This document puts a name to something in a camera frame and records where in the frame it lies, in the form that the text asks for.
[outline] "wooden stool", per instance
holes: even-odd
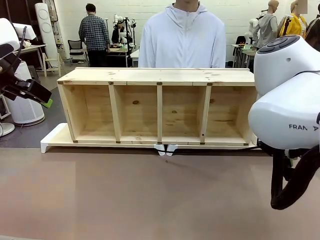
[[[47,55],[45,53],[42,53],[42,61],[43,61],[43,70],[44,70],[45,77],[47,76],[47,72],[54,72],[56,70],[58,70],[59,77],[61,77],[61,68],[63,68],[63,71],[65,74],[67,73],[65,69],[65,63],[59,53],[57,53],[56,58],[47,58]],[[52,67],[50,64],[50,61],[57,62],[58,66]]]

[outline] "person in white jacket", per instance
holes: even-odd
[[[198,0],[176,0],[145,24],[139,68],[224,68],[224,23]]]

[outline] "shelf compartment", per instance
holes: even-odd
[[[247,146],[253,135],[249,128],[248,114],[256,98],[254,86],[213,86],[205,144]]]
[[[108,86],[58,87],[74,142],[116,143]]]
[[[205,86],[162,87],[163,144],[200,144],[205,93]]]
[[[121,144],[158,142],[156,86],[111,85],[115,135]]]

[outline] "man in plaid shirt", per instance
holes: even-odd
[[[96,16],[95,5],[85,7],[88,16],[80,24],[79,37],[85,43],[91,67],[107,67],[107,51],[110,52],[110,39],[105,21]]]

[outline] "yellow jacket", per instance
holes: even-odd
[[[299,18],[296,15],[294,15],[293,13],[291,13],[291,15],[286,16],[284,18],[284,21],[283,21],[279,36],[283,36],[284,35],[284,30],[285,30],[285,25],[286,25],[287,18],[290,18],[291,21],[289,22],[289,26],[288,26],[288,28],[286,30],[286,34],[285,35],[300,35],[301,36],[302,35],[301,23],[299,21]],[[304,17],[300,16],[300,18],[301,18],[303,24],[305,25],[305,28],[307,28],[307,22],[304,19]],[[306,31],[304,31],[302,37],[304,39],[306,38]]]

